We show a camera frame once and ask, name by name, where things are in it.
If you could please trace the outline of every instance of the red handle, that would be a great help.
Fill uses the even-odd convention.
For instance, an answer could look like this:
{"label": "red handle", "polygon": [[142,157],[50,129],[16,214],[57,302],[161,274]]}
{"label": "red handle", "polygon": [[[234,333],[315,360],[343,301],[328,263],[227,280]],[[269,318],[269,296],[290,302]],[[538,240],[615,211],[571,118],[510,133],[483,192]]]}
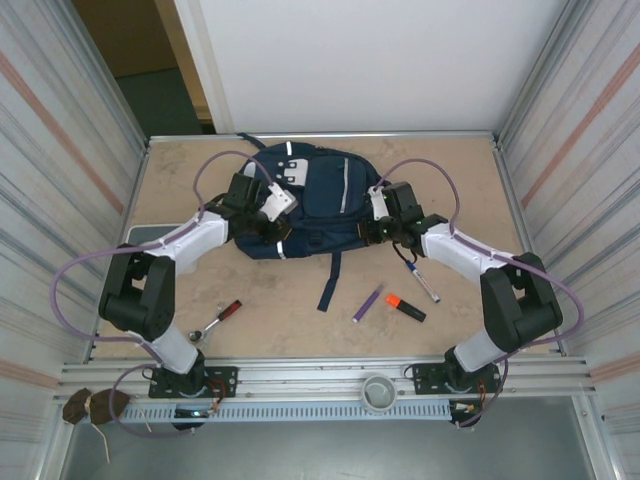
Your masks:
{"label": "red handle", "polygon": [[218,320],[222,321],[229,318],[233,314],[233,312],[238,310],[241,306],[242,306],[242,303],[240,303],[240,300],[236,300],[235,302],[233,302],[231,305],[229,305],[227,308],[225,308],[223,311],[220,312],[220,315],[218,315]]}

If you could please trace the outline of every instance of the navy blue backpack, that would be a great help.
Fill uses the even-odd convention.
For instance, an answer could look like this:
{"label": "navy blue backpack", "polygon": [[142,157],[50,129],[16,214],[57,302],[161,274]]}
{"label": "navy blue backpack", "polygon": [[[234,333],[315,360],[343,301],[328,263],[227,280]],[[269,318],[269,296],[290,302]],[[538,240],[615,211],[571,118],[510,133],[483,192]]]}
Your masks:
{"label": "navy blue backpack", "polygon": [[[248,236],[236,238],[236,245],[253,259],[331,253],[331,274],[318,304],[318,310],[326,312],[340,276],[342,252],[366,246],[358,223],[373,214],[366,193],[380,175],[353,153],[298,142],[266,147],[256,138],[239,135],[260,150],[253,156],[273,180],[295,195],[298,205],[286,216],[292,228],[286,240],[267,245],[258,236]],[[241,172],[262,180],[259,200],[264,201],[270,193],[264,174],[252,162],[245,163]]]}

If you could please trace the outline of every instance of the reflective strip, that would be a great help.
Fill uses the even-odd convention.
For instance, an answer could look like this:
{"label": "reflective strip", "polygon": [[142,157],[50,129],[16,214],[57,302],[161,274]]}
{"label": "reflective strip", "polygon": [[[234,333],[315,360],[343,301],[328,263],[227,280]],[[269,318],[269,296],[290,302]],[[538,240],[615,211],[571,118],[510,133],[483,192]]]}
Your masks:
{"label": "reflective strip", "polygon": [[276,243],[276,248],[278,249],[278,255],[280,255],[280,258],[285,260],[287,257],[284,256],[284,248],[282,248],[282,242]]}
{"label": "reflective strip", "polygon": [[349,159],[344,159],[344,190],[342,191],[342,203],[340,213],[344,213],[347,208],[347,192],[349,191]]}

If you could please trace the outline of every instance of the marker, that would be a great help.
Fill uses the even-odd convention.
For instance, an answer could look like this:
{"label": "marker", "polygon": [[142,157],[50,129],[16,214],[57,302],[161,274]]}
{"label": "marker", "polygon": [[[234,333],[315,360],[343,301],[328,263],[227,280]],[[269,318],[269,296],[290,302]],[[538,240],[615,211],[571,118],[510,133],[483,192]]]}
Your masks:
{"label": "marker", "polygon": [[367,300],[362,304],[360,309],[353,316],[352,320],[353,320],[354,323],[358,323],[360,321],[360,319],[364,316],[364,314],[367,313],[367,310],[369,310],[371,308],[371,305],[373,305],[373,302],[375,302],[376,299],[382,293],[382,289],[383,288],[384,288],[384,283],[381,283],[380,285],[378,285],[378,288],[376,288],[373,291],[373,293],[371,295],[369,295],[369,298],[367,298]]}
{"label": "marker", "polygon": [[387,303],[397,310],[400,310],[402,313],[409,315],[411,318],[415,318],[419,322],[424,322],[424,319],[427,318],[426,313],[418,310],[410,303],[405,302],[400,297],[396,297],[395,295],[388,295]]}
{"label": "marker", "polygon": [[411,273],[413,273],[413,276],[418,279],[418,281],[420,282],[420,285],[424,287],[424,289],[427,291],[431,299],[435,303],[439,303],[440,297],[436,294],[435,290],[431,287],[431,285],[429,285],[429,282],[427,282],[424,279],[424,277],[420,274],[416,266],[413,263],[411,263],[409,260],[405,260],[404,263],[407,264],[407,267],[409,268],[409,270],[411,270]]}

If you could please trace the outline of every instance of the pen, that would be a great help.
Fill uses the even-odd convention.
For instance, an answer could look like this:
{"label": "pen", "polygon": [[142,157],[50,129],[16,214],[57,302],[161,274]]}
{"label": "pen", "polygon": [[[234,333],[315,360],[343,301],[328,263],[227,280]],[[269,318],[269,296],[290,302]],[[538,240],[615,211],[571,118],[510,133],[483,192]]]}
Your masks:
{"label": "pen", "polygon": [[381,283],[380,285],[378,285],[378,288],[376,288],[373,291],[373,293],[371,295],[369,295],[369,298],[367,298],[367,300],[362,304],[360,309],[353,316],[354,323],[358,323],[360,321],[360,319],[364,316],[364,314],[367,313],[367,310],[369,310],[369,308],[371,308],[371,305],[373,305],[373,302],[375,302],[376,299],[382,293],[382,289],[383,288],[384,288],[384,283]]}
{"label": "pen", "polygon": [[424,287],[424,289],[427,291],[427,293],[429,294],[429,296],[431,297],[431,299],[435,302],[438,303],[440,302],[440,297],[436,294],[435,290],[433,289],[433,287],[431,287],[431,285],[429,285],[429,282],[427,282],[424,277],[420,274],[420,272],[418,271],[418,269],[416,268],[416,266],[411,263],[409,260],[405,260],[404,263],[407,264],[407,267],[409,268],[409,270],[411,270],[411,273],[413,273],[413,276],[416,277],[418,279],[418,281],[420,282],[420,284]]}

